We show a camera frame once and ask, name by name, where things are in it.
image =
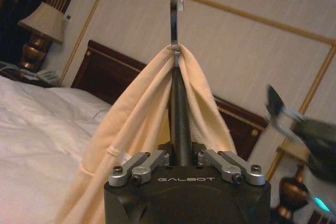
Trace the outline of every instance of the nightstand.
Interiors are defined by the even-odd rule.
[[[27,84],[32,84],[32,85],[36,85],[42,88],[54,88],[57,87],[56,85],[51,85],[45,81],[42,80],[30,80],[28,78],[26,78],[24,76],[23,72],[20,72],[18,70],[15,69],[3,69],[0,71],[0,76],[9,78],[13,81],[19,81],[19,82],[23,82],[23,83],[27,83]]]

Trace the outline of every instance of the cream cloth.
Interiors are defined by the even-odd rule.
[[[194,56],[180,45],[180,69],[190,107],[192,140],[215,151],[235,147]],[[151,152],[158,144],[171,89],[174,57],[165,47],[112,106],[92,138],[56,223],[104,223],[103,185],[120,156]]]

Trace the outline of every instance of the logo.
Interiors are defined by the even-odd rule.
[[[158,178],[160,182],[170,182],[170,181],[181,181],[181,182],[191,182],[191,181],[213,181],[215,178]]]

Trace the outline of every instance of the bed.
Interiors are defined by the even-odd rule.
[[[72,88],[0,77],[0,223],[53,222],[98,124],[144,67],[91,40]],[[267,123],[215,99],[247,159]]]

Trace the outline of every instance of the metal hook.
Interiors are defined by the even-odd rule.
[[[179,65],[180,49],[178,47],[177,39],[177,11],[183,11],[183,0],[170,0],[170,25],[171,25],[171,37],[172,37],[172,49],[175,55],[175,66]]]

